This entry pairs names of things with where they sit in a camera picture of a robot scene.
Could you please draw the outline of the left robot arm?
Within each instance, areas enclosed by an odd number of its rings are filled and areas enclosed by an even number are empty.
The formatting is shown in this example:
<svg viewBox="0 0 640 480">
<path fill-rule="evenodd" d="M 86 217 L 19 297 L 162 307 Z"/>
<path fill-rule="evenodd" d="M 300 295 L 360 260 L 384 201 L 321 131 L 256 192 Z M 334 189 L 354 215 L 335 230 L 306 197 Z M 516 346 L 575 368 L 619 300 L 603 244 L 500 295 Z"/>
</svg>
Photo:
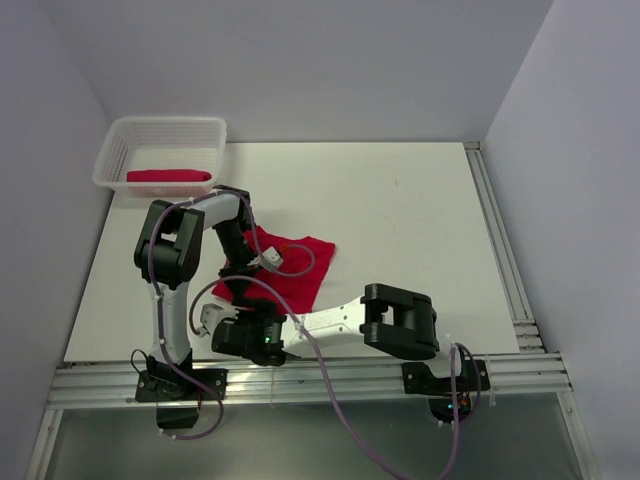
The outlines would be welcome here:
<svg viewBox="0 0 640 480">
<path fill-rule="evenodd" d="M 255 226 L 247 191 L 222 186 L 193 200 L 155 200 L 134 250 L 134 264 L 147 282 L 153 304 L 153 344 L 146 357 L 145 387 L 168 400 L 196 389 L 187 333 L 189 284 L 199 268 L 202 240 L 215 231 L 226 257 L 222 277 L 253 277 L 260 255 L 245 239 Z"/>
</svg>

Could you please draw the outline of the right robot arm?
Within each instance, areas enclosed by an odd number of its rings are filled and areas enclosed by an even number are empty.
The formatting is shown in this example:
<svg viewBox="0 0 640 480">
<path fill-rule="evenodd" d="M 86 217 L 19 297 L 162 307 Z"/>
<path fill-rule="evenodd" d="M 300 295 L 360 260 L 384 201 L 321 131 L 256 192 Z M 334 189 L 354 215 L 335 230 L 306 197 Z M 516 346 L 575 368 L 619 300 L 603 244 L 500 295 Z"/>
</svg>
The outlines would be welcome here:
<svg viewBox="0 0 640 480">
<path fill-rule="evenodd" d="M 369 284 L 364 294 L 334 308 L 313 313 L 280 313 L 274 301 L 257 300 L 251 309 L 202 308 L 202 329 L 215 353 L 260 366 L 282 366 L 289 359 L 363 347 L 402 361 L 409 394 L 444 397 L 468 374 L 464 361 L 451 355 L 454 344 L 437 335 L 432 300 L 384 284 Z"/>
</svg>

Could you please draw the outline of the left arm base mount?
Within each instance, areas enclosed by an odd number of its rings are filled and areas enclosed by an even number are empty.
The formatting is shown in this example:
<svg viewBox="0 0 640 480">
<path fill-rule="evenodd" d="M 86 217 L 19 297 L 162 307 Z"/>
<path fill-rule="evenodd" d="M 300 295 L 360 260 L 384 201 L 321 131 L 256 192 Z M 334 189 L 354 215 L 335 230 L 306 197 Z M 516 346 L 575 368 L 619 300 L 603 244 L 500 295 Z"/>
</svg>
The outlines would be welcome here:
<svg viewBox="0 0 640 480">
<path fill-rule="evenodd" d="M 226 369 L 194 370 L 187 380 L 171 368 L 160 364 L 159 369 L 139 374 L 134 401 L 156 405 L 158 427 L 183 433 L 199 420 L 205 401 L 222 401 L 227 384 Z"/>
</svg>

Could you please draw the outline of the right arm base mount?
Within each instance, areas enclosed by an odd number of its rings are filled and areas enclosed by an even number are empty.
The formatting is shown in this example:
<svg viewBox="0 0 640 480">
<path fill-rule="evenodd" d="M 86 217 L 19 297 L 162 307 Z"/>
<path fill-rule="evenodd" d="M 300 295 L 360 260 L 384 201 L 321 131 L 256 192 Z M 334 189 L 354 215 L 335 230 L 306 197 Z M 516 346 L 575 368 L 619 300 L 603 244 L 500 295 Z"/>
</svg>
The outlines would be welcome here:
<svg viewBox="0 0 640 480">
<path fill-rule="evenodd" d="M 405 362 L 401 365 L 401 371 L 405 394 L 425 396 L 429 410 L 437 421 L 451 423 L 454 420 L 450 374 L 436 376 L 421 362 Z M 463 422 L 472 415 L 481 393 L 490 390 L 486 362 L 463 357 L 455 383 L 458 417 Z"/>
</svg>

